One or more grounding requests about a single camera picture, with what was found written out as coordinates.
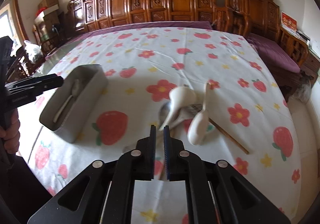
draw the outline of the plastic bag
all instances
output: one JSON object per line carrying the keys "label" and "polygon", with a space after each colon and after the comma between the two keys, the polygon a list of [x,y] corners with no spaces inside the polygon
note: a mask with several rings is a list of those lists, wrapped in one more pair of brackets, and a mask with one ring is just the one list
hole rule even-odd
{"label": "plastic bag", "polygon": [[28,53],[30,62],[35,64],[36,61],[43,56],[41,48],[28,40],[25,40],[24,43],[26,44],[25,50]]}
{"label": "plastic bag", "polygon": [[301,100],[303,103],[307,103],[311,96],[311,83],[310,78],[304,75],[301,79],[301,84],[293,94],[293,97]]}

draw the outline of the white ladle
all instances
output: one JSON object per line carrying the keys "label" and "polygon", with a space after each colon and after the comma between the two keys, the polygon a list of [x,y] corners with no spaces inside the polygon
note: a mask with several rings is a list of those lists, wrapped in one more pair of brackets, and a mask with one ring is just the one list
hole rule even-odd
{"label": "white ladle", "polygon": [[65,107],[68,105],[69,101],[71,100],[71,98],[77,98],[79,96],[81,92],[81,83],[79,79],[75,79],[75,81],[73,82],[72,85],[72,89],[71,89],[71,95],[66,99],[66,101],[63,103],[63,105],[60,107],[60,109],[58,110],[58,112],[56,113],[56,115],[53,117],[53,123],[57,123],[61,113],[63,112],[63,110],[65,109]]}
{"label": "white ladle", "polygon": [[171,108],[167,118],[159,128],[159,131],[162,131],[166,125],[169,125],[172,122],[173,117],[176,115],[179,109],[196,102],[196,93],[194,90],[186,86],[179,86],[169,92],[169,98],[171,102]]}
{"label": "white ladle", "polygon": [[204,97],[203,97],[202,110],[198,114],[196,114],[196,116],[193,118],[188,130],[188,140],[192,145],[199,145],[201,143],[208,128],[209,112],[207,110],[206,103],[207,103],[207,93],[208,93],[209,87],[210,87],[210,84],[206,82],[204,84]]}

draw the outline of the strawberry print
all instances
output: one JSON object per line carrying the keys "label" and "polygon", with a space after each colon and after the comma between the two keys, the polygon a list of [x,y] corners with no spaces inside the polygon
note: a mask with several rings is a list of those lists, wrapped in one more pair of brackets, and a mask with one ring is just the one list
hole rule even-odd
{"label": "strawberry print", "polygon": [[300,179],[300,174],[299,174],[299,169],[298,170],[294,170],[293,171],[293,174],[292,174],[292,177],[291,177],[291,180],[293,180],[293,183],[296,184],[297,181]]}
{"label": "strawberry print", "polygon": [[99,54],[99,52],[98,52],[98,51],[93,52],[93,53],[91,53],[91,54],[89,55],[89,57],[94,57],[94,56],[96,56],[97,54]]}
{"label": "strawberry print", "polygon": [[162,169],[163,169],[163,163],[160,161],[161,158],[157,157],[155,159],[155,170],[154,170],[154,175],[161,174]]}
{"label": "strawberry print", "polygon": [[186,133],[188,133],[188,130],[189,130],[189,127],[190,127],[190,124],[191,124],[191,121],[192,121],[193,119],[185,119],[184,121],[183,121],[183,128],[184,128],[184,131],[186,132]]}
{"label": "strawberry print", "polygon": [[36,108],[37,108],[37,109],[40,108],[40,106],[41,106],[41,104],[42,104],[43,101],[44,101],[44,97],[43,97],[43,96],[39,97],[39,98],[36,100],[35,105],[36,105]]}
{"label": "strawberry print", "polygon": [[41,170],[44,168],[44,166],[47,164],[49,157],[50,157],[50,151],[49,147],[45,146],[43,141],[41,141],[40,146],[38,147],[35,155],[35,161],[36,161],[36,168]]}
{"label": "strawberry print", "polygon": [[208,57],[211,58],[211,59],[217,59],[218,56],[216,56],[215,54],[211,53],[211,54],[208,54]]}
{"label": "strawberry print", "polygon": [[128,34],[121,34],[120,36],[118,36],[118,39],[125,39],[127,37],[131,37],[132,34],[131,33],[128,33]]}
{"label": "strawberry print", "polygon": [[127,130],[128,116],[120,111],[106,111],[99,115],[95,123],[92,123],[94,130],[98,131],[96,144],[101,142],[111,146],[118,142]]}
{"label": "strawberry print", "polygon": [[170,83],[167,80],[160,80],[156,85],[149,85],[146,88],[146,91],[152,93],[151,99],[154,102],[159,102],[162,99],[169,100],[169,92],[176,88],[177,86],[174,83]]}
{"label": "strawberry print", "polygon": [[129,68],[124,68],[120,72],[120,76],[122,78],[130,78],[131,76],[133,76],[135,74],[136,71],[137,71],[137,69],[134,66],[129,67]]}
{"label": "strawberry print", "polygon": [[215,48],[216,48],[216,47],[215,47],[214,45],[212,45],[212,44],[205,44],[204,46],[207,47],[207,48],[210,48],[210,49],[215,49]]}
{"label": "strawberry print", "polygon": [[261,71],[262,67],[259,66],[256,62],[249,62],[250,66],[257,69],[258,71]]}
{"label": "strawberry print", "polygon": [[74,62],[76,62],[76,61],[78,60],[78,58],[79,58],[79,57],[75,57],[75,58],[73,58],[73,59],[70,61],[70,63],[74,63]]}
{"label": "strawberry print", "polygon": [[181,224],[189,224],[189,216],[188,216],[188,214],[185,214],[183,216]]}
{"label": "strawberry print", "polygon": [[47,191],[52,195],[52,196],[55,196],[57,193],[55,192],[55,190],[51,187],[51,186],[49,186],[48,188],[47,188]]}
{"label": "strawberry print", "polygon": [[236,46],[236,47],[240,47],[241,46],[241,44],[240,43],[238,43],[237,41],[233,41],[233,42],[231,42],[234,46]]}
{"label": "strawberry print", "polygon": [[174,69],[176,69],[178,71],[178,70],[184,69],[184,64],[177,62],[177,63],[174,63],[171,67],[173,67]]}
{"label": "strawberry print", "polygon": [[155,53],[152,50],[144,50],[142,53],[138,54],[139,57],[149,58],[150,56],[154,56]]}
{"label": "strawberry print", "polygon": [[239,79],[238,84],[240,84],[240,86],[242,88],[249,87],[249,83],[247,81],[243,80],[242,78]]}
{"label": "strawberry print", "polygon": [[189,48],[177,48],[177,53],[181,55],[186,55],[188,53],[192,53]]}
{"label": "strawberry print", "polygon": [[210,84],[210,90],[214,90],[215,88],[216,88],[216,89],[219,89],[219,88],[220,88],[219,82],[214,81],[214,80],[212,80],[212,79],[209,79],[208,82],[209,82],[209,84]]}
{"label": "strawberry print", "polygon": [[193,35],[194,35],[195,37],[202,38],[202,39],[211,38],[211,36],[208,35],[208,34],[206,34],[206,33],[194,33]]}
{"label": "strawberry print", "polygon": [[66,165],[60,165],[58,168],[58,175],[61,176],[63,179],[68,178],[68,169]]}
{"label": "strawberry print", "polygon": [[244,127],[249,126],[248,117],[250,116],[250,112],[242,108],[239,103],[236,103],[234,108],[229,107],[228,112],[230,114],[230,121],[233,124],[241,123]]}
{"label": "strawberry print", "polygon": [[156,34],[148,35],[148,36],[147,36],[147,38],[157,38],[157,37],[158,37],[158,35],[156,35]]}
{"label": "strawberry print", "polygon": [[265,84],[262,81],[260,81],[259,79],[252,80],[252,82],[253,82],[253,86],[256,89],[258,89],[259,91],[261,91],[261,92],[266,92],[267,91],[267,88],[266,88]]}
{"label": "strawberry print", "polygon": [[293,140],[290,131],[286,127],[277,127],[273,131],[272,146],[281,151],[283,161],[291,156],[293,150]]}
{"label": "strawberry print", "polygon": [[236,158],[236,164],[233,166],[240,174],[246,175],[248,173],[247,161],[242,160],[240,157]]}
{"label": "strawberry print", "polygon": [[106,71],[106,72],[104,73],[104,75],[105,75],[105,76],[112,76],[114,73],[116,73],[116,71],[113,70],[113,69],[110,69],[109,71]]}

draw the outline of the gray container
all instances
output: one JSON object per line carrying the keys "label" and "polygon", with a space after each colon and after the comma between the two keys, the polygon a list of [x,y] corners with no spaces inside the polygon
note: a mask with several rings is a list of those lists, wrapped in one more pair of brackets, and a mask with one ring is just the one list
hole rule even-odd
{"label": "gray container", "polygon": [[[75,79],[79,79],[83,89],[79,96],[71,98],[68,105],[54,123],[53,117],[71,94]],[[64,83],[52,95],[40,115],[40,123],[54,132],[63,140],[73,143],[87,118],[99,99],[102,90],[107,85],[107,78],[104,75],[100,64],[86,64],[76,67],[66,77]]]}

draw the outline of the cardboard box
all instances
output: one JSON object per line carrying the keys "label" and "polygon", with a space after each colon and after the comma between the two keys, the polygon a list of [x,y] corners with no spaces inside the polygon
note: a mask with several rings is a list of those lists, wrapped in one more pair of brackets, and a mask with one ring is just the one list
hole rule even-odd
{"label": "cardboard box", "polygon": [[60,24],[57,14],[58,5],[41,12],[35,19],[35,25],[40,37],[40,41],[47,40],[55,35],[52,32],[52,25]]}
{"label": "cardboard box", "polygon": [[58,4],[59,5],[59,1],[58,0],[42,0],[39,5],[38,5],[38,10],[41,9],[42,7],[47,7],[50,8],[54,5]]}

